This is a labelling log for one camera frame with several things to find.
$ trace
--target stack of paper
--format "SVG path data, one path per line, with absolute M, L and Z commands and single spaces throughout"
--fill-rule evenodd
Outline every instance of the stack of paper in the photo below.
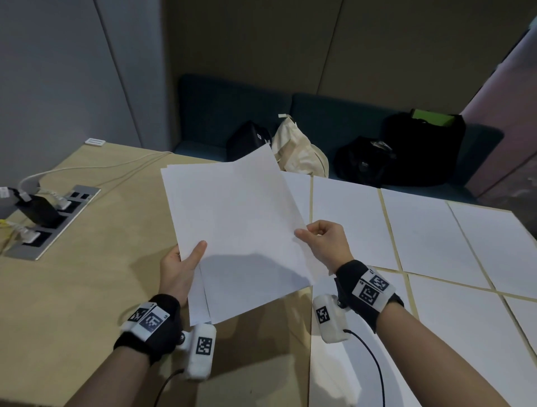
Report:
M 326 275 L 293 234 L 306 225 L 270 146 L 231 163 L 169 165 L 162 178 L 183 258 L 207 241 L 188 295 L 191 325 L 224 321 Z

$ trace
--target left hand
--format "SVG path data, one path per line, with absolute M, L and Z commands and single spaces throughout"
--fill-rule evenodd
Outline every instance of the left hand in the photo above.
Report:
M 169 294 L 177 298 L 184 307 L 188 292 L 192 286 L 194 269 L 200 262 L 207 248 L 207 242 L 199 242 L 190 256 L 181 261 L 179 246 L 175 245 L 161 260 L 161 284 L 159 294 Z

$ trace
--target charger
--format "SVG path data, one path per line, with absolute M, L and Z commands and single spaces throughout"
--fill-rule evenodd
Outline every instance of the charger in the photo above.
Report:
M 60 215 L 45 198 L 37 195 L 29 195 L 29 197 L 29 201 L 18 197 L 19 201 L 15 206 L 33 223 L 44 228 L 55 229 L 65 220 L 65 217 Z

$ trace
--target black glove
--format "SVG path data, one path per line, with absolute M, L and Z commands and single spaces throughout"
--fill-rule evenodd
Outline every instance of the black glove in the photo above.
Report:
M 115 342 L 114 349 L 119 346 L 127 346 L 135 351 L 145 353 L 149 355 L 149 362 L 152 365 L 158 362 L 163 355 L 173 352 L 175 347 L 179 345 L 183 326 L 180 317 L 181 305 L 175 297 L 168 294 L 157 294 L 149 302 L 155 302 L 156 307 L 167 312 L 169 316 L 167 318 L 159 317 L 152 310 L 142 318 L 137 318 L 137 312 L 135 312 L 129 321 L 137 321 L 148 331 L 149 337 L 144 341 L 131 332 L 124 332 Z
M 360 315 L 373 332 L 376 332 L 376 320 L 387 303 L 396 301 L 404 307 L 394 286 L 361 261 L 345 263 L 337 270 L 336 277 L 341 305 Z

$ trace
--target wooden table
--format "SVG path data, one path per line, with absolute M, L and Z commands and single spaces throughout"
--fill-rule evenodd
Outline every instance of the wooden table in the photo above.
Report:
M 58 168 L 149 152 L 82 146 Z M 60 193 L 75 184 L 102 191 L 39 261 L 0 256 L 1 399 L 63 405 L 108 356 L 122 321 L 157 292 L 158 262 L 176 243 L 160 168 L 208 162 L 163 153 L 42 179 Z M 186 325 L 187 309 L 182 316 Z M 218 324 L 212 377 L 173 381 L 160 405 L 307 406 L 310 327 L 310 288 Z M 153 404 L 176 358 L 151 368 L 135 405 Z

